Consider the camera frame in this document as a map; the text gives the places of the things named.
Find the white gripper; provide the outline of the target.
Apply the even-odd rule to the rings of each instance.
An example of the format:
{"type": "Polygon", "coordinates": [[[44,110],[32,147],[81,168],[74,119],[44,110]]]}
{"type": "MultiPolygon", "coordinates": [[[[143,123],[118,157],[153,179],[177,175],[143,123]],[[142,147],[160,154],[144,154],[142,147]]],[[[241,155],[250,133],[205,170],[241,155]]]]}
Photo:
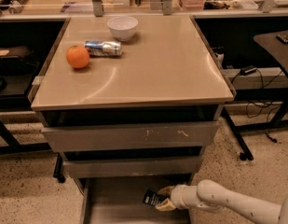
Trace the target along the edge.
{"type": "Polygon", "coordinates": [[[173,211],[176,208],[180,210],[190,209],[197,207],[200,204],[200,198],[196,186],[168,186],[160,189],[158,195],[165,197],[171,196],[171,199],[167,198],[155,206],[155,208],[161,212],[173,211]]]}

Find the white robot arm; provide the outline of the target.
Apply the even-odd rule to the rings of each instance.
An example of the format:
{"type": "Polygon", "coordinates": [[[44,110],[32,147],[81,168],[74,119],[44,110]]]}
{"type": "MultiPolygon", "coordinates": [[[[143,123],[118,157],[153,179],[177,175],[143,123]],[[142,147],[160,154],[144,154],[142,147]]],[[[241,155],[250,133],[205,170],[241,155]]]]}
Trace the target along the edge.
{"type": "Polygon", "coordinates": [[[196,207],[211,212],[225,207],[253,224],[288,224],[288,196],[282,204],[275,204],[240,194],[208,179],[196,186],[168,186],[158,194],[165,196],[165,200],[156,205],[158,211],[196,207]]]}

